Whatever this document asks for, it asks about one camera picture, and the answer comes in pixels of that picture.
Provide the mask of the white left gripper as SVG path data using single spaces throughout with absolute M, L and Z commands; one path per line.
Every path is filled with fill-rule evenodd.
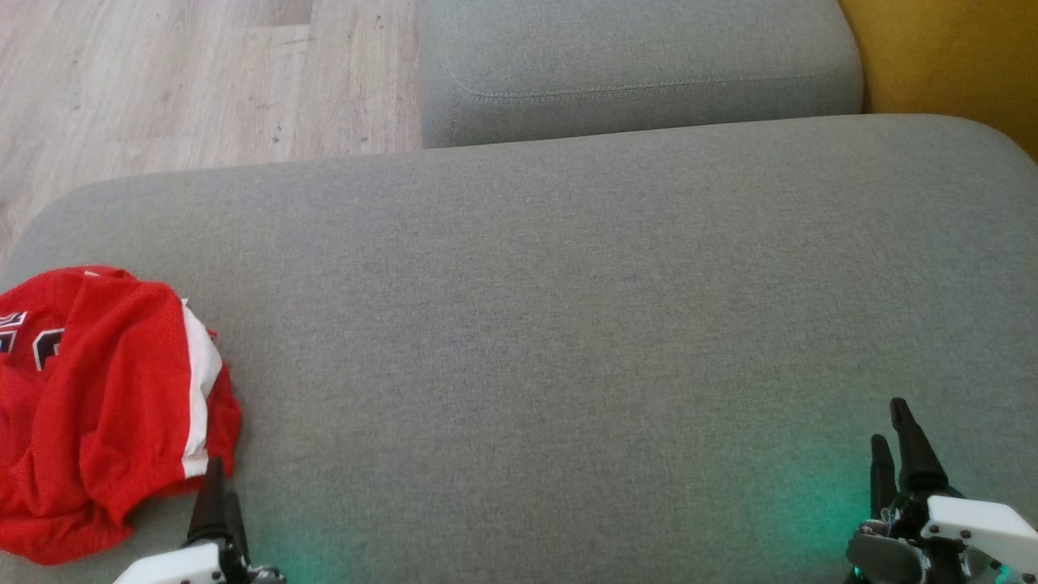
M 250 562 L 238 494 L 225 492 L 224 478 L 222 458 L 211 457 L 189 522 L 188 547 L 137 559 L 115 583 L 285 583 L 285 573 L 276 566 Z

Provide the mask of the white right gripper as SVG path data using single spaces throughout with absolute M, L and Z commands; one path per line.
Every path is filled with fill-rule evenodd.
M 894 541 L 882 581 L 1034 583 L 1036 528 L 1008 505 L 951 496 L 948 474 L 905 399 L 890 400 L 890 420 L 898 437 L 897 482 L 886 438 L 870 439 L 871 518 L 883 519 Z

